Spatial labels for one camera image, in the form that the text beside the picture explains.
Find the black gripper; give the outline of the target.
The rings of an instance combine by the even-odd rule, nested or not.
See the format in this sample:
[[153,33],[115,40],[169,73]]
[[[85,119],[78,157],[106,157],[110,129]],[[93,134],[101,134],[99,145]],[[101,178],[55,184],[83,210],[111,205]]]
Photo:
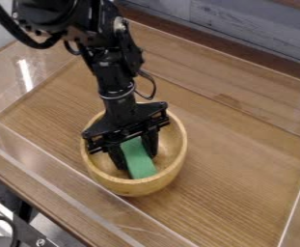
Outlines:
[[127,170],[129,164],[122,143],[135,137],[151,158],[159,151],[159,131],[170,124],[169,104],[165,101],[138,103],[134,94],[127,96],[102,96],[105,114],[83,131],[90,153],[109,152],[119,170]]

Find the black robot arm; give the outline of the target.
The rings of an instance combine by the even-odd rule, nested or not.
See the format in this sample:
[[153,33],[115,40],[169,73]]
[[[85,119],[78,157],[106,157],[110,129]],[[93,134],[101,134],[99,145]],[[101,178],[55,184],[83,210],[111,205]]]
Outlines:
[[130,24],[111,0],[14,0],[15,20],[35,33],[59,38],[74,55],[82,56],[97,77],[105,115],[83,131],[90,153],[110,155],[121,170],[129,168],[122,144],[141,139],[146,152],[159,151],[159,131],[170,124],[169,104],[139,103],[134,79],[149,77],[142,70],[143,50],[137,45]]

